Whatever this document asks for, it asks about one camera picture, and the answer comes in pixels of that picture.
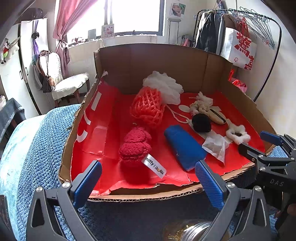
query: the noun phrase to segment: silver bolt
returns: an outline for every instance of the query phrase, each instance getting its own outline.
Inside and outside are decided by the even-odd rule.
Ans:
[[[234,188],[234,187],[235,187],[235,184],[232,183],[232,182],[228,182],[228,183],[227,183],[227,187],[229,187],[229,188]]]
[[[37,188],[36,188],[36,192],[41,192],[42,190],[43,190],[42,187],[37,187]]]
[[[255,191],[257,191],[257,192],[261,192],[261,191],[262,191],[262,188],[259,187],[259,186],[255,186]]]
[[[68,188],[71,184],[69,182],[65,182],[62,184],[63,188]]]

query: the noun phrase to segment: picture card on window sill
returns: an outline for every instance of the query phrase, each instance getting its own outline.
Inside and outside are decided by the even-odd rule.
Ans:
[[[172,3],[170,15],[178,18],[183,18],[185,14],[186,5],[182,3]]]
[[[102,26],[102,39],[114,37],[114,24]]]

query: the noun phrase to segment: black metal rack pole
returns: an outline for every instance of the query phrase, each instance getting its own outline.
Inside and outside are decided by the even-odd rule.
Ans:
[[[274,65],[275,65],[275,62],[276,62],[277,56],[278,56],[278,54],[279,54],[279,48],[280,48],[280,45],[281,45],[281,37],[282,37],[281,26],[280,26],[280,25],[278,24],[278,22],[275,21],[274,19],[272,19],[272,18],[270,18],[270,17],[267,17],[267,16],[264,16],[264,15],[261,15],[261,14],[258,14],[258,13],[253,13],[253,12],[248,12],[248,11],[240,11],[240,10],[235,10],[235,9],[202,9],[202,10],[200,10],[200,11],[197,13],[196,18],[195,18],[195,27],[194,27],[194,32],[193,32],[192,42],[194,41],[194,36],[195,36],[196,27],[198,28],[198,27],[199,27],[199,24],[200,24],[200,22],[198,22],[198,24],[197,24],[198,16],[199,16],[199,14],[200,14],[201,12],[207,12],[207,11],[228,11],[228,12],[239,12],[239,13],[250,14],[250,15],[253,15],[253,16],[260,16],[260,17],[264,17],[264,18],[267,18],[267,19],[269,19],[269,20],[275,22],[275,23],[277,24],[277,26],[279,27],[279,41],[278,41],[278,46],[277,46],[277,48],[276,48],[276,53],[275,53],[275,55],[274,55],[274,59],[273,59],[273,61],[272,61],[271,67],[270,67],[270,69],[269,69],[269,71],[268,71],[268,74],[267,74],[267,76],[266,76],[266,78],[265,78],[265,80],[264,80],[262,86],[260,87],[258,93],[256,94],[255,98],[253,99],[253,101],[255,102],[255,101],[258,99],[259,95],[261,94],[262,90],[264,89],[264,87],[265,87],[265,85],[266,85],[266,83],[267,83],[267,81],[268,81],[268,79],[269,79],[269,77],[270,77],[270,75],[271,75],[271,72],[272,72],[272,70],[273,70],[273,68],[274,68]]]

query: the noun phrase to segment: red chinese characters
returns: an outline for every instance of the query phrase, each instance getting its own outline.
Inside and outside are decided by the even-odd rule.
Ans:
[[[244,65],[244,69],[251,70],[254,62],[254,57],[252,55],[249,56],[250,62]]]
[[[249,38],[243,36],[240,32],[237,32],[237,39],[239,40],[239,44],[235,45],[234,47],[248,57],[250,54],[248,48],[250,47],[252,41]]]

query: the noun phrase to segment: wardrobe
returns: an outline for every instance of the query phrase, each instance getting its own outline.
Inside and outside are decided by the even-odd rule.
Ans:
[[[12,26],[6,38],[9,42],[20,37],[19,51],[10,60],[0,64],[0,77],[7,99],[14,98],[25,109],[26,118],[44,115],[54,108],[51,93],[43,93],[39,82],[39,74],[34,68],[34,51],[32,34],[34,24],[38,21],[36,38],[39,51],[48,50],[47,19],[22,21]]]

